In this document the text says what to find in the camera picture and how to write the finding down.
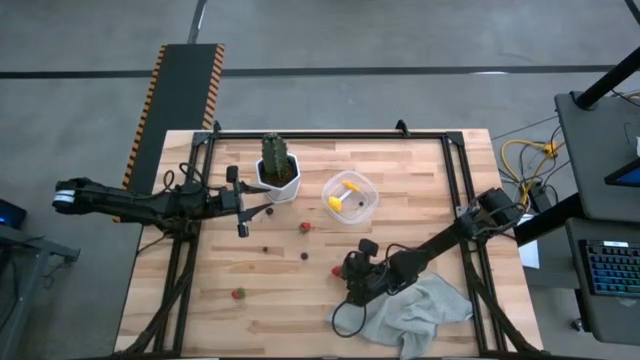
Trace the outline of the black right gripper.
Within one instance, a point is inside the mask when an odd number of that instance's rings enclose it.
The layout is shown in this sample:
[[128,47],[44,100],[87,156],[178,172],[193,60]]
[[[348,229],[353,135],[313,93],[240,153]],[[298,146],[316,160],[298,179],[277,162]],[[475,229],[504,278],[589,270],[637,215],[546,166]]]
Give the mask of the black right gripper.
[[346,282],[346,302],[365,306],[383,293],[391,293],[399,286],[388,260],[372,263],[379,245],[369,239],[359,241],[358,248],[350,251],[341,266],[341,278]]

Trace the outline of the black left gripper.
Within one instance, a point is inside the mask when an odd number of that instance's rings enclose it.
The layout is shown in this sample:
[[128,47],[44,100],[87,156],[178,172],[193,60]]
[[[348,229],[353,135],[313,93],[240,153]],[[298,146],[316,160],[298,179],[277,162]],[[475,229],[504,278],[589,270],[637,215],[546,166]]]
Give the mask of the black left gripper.
[[272,203],[267,203],[244,210],[241,195],[243,193],[268,193],[270,192],[270,189],[248,185],[244,181],[240,180],[239,168],[236,165],[227,167],[226,182],[230,183],[232,185],[232,188],[227,189],[226,187],[220,187],[218,189],[218,194],[207,200],[204,212],[205,218],[209,219],[228,215],[237,215],[238,235],[241,238],[248,237],[249,227],[247,225],[247,221],[251,221],[255,215],[271,207]]

